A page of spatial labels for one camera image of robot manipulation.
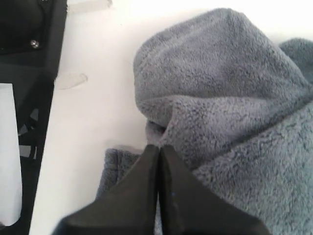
white paper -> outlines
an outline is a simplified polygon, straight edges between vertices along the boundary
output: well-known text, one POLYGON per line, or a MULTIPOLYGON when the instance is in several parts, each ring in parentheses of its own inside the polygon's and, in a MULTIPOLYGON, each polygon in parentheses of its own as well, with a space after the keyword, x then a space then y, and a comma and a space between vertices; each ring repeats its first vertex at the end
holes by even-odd
POLYGON ((19 139, 12 84, 0 83, 0 223, 16 223, 22 209, 19 139))

white table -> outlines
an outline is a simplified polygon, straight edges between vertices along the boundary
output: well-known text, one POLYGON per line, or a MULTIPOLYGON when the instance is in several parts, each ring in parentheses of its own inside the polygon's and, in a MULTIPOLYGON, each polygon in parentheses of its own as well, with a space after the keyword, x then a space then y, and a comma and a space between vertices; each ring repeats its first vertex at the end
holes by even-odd
POLYGON ((275 42, 313 40, 308 1, 215 2, 113 0, 109 9, 84 13, 84 7, 69 14, 31 235, 51 234, 62 217, 94 200, 108 147, 145 146, 145 118, 134 102, 132 62, 154 33, 212 8, 231 7, 245 12, 275 42), (86 77, 87 82, 70 88, 86 77))

gray fleece fabric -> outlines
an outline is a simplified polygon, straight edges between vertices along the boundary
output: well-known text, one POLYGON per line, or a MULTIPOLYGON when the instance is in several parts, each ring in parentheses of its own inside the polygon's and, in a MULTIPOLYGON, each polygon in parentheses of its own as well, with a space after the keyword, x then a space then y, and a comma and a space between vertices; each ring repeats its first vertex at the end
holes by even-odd
MULTIPOLYGON (((313 42, 277 46, 231 9, 158 33, 134 59, 147 143, 173 145, 206 187, 273 235, 313 234, 312 83, 313 42)), ((137 158, 109 149, 98 196, 137 158)))

white surface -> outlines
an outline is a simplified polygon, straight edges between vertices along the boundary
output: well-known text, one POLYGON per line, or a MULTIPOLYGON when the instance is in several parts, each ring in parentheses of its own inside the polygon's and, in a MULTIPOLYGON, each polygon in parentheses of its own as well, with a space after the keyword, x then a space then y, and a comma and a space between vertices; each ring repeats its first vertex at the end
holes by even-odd
POLYGON ((59 79, 72 79, 73 73, 88 79, 54 92, 30 234, 51 234, 62 217, 94 200, 108 147, 144 147, 145 118, 134 102, 132 62, 147 38, 201 12, 232 7, 276 42, 313 40, 309 4, 115 0, 106 10, 69 15, 59 79))
POLYGON ((22 177, 12 84, 0 83, 0 223, 11 226, 22 208, 22 177))

screw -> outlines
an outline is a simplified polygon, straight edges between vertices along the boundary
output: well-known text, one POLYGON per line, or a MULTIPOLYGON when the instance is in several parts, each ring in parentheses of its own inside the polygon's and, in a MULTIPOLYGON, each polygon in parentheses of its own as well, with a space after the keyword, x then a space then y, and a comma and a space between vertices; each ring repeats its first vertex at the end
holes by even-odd
POLYGON ((36 40, 31 40, 30 45, 34 48, 37 49, 39 47, 39 42, 36 40))

